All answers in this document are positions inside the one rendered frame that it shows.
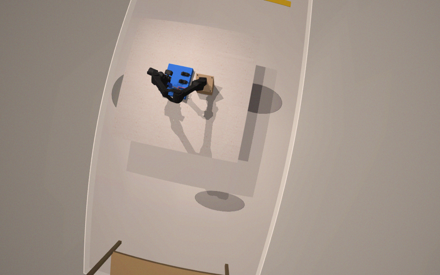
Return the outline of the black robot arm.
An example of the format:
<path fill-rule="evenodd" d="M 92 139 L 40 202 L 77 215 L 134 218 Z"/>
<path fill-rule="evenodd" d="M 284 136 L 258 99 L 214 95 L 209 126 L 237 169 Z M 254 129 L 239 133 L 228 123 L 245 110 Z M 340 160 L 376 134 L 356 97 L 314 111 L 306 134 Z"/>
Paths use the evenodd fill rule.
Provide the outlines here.
<path fill-rule="evenodd" d="M 157 86 L 163 97 L 174 103 L 182 102 L 185 96 L 192 93 L 193 91 L 201 91 L 203 90 L 204 86 L 207 85 L 207 78 L 199 77 L 199 79 L 193 80 L 191 85 L 183 90 L 177 90 L 175 88 L 167 89 L 162 83 L 162 81 L 166 79 L 166 75 L 163 72 L 158 72 L 157 69 L 149 68 L 148 74 L 151 75 L 151 83 Z M 173 98 L 168 94 L 168 92 L 171 91 L 174 92 Z"/>

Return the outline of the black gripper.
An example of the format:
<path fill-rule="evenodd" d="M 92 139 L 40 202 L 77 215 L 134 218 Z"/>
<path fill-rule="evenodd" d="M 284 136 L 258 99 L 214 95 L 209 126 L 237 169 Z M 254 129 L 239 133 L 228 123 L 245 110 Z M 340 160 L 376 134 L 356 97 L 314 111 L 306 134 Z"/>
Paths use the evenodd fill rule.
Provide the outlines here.
<path fill-rule="evenodd" d="M 162 83 L 164 84 L 164 86 L 166 88 L 168 88 L 169 85 L 167 85 L 167 84 L 168 84 L 168 82 L 171 81 L 171 76 L 169 76 L 169 75 L 173 75 L 173 72 L 171 70 L 166 69 L 165 74 L 166 74 L 166 79 L 163 80 Z"/>

